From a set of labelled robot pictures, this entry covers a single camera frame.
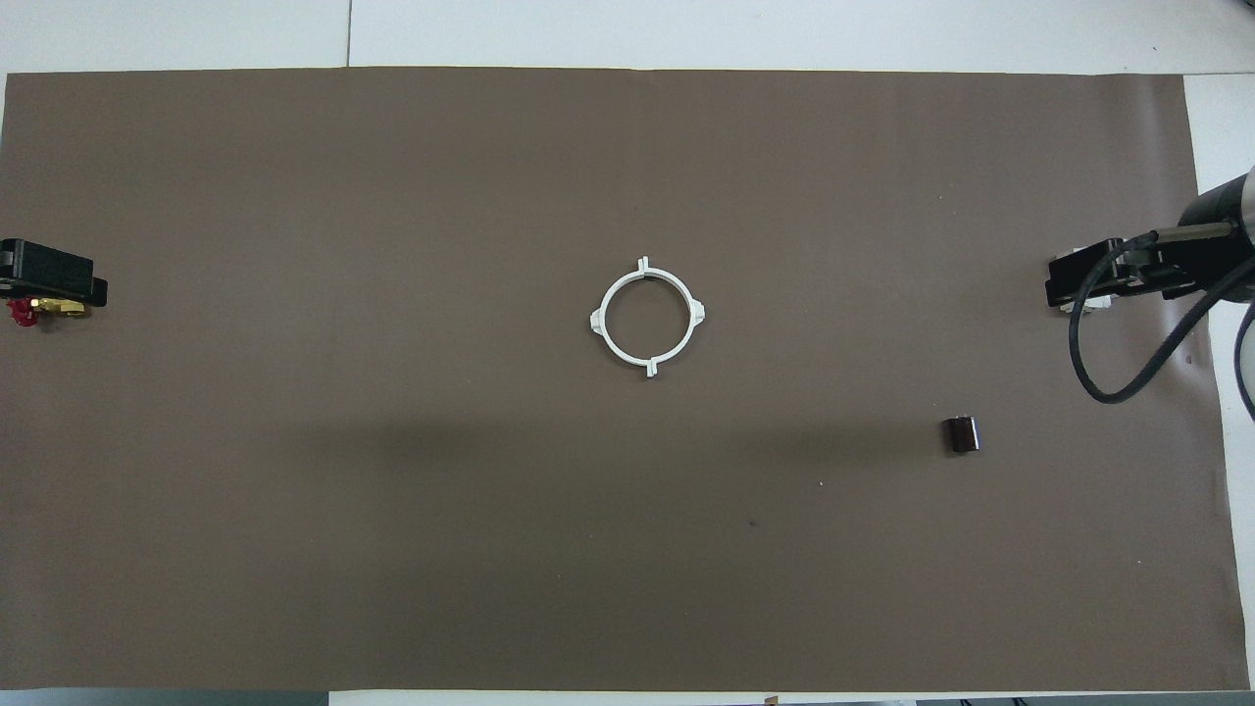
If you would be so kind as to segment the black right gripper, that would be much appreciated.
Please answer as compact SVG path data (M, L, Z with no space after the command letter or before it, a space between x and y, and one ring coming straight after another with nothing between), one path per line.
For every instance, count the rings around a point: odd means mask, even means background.
M1165 301L1183 298L1188 293L1205 290L1199 283L1204 270L1204 246L1200 242L1170 241L1157 242L1118 255L1103 267L1107 255L1124 245L1121 238L1101 240L1098 245L1073 250L1049 261L1049 278L1045 280L1047 305L1059 308L1076 303L1081 285L1098 268L1096 283L1086 298L1133 298L1133 296L1158 295Z

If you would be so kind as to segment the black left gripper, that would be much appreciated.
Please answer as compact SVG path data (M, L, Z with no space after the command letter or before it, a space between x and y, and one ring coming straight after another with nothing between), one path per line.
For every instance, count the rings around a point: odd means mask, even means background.
M25 238L1 241L3 298L67 298L103 308L109 283L94 276L94 260Z

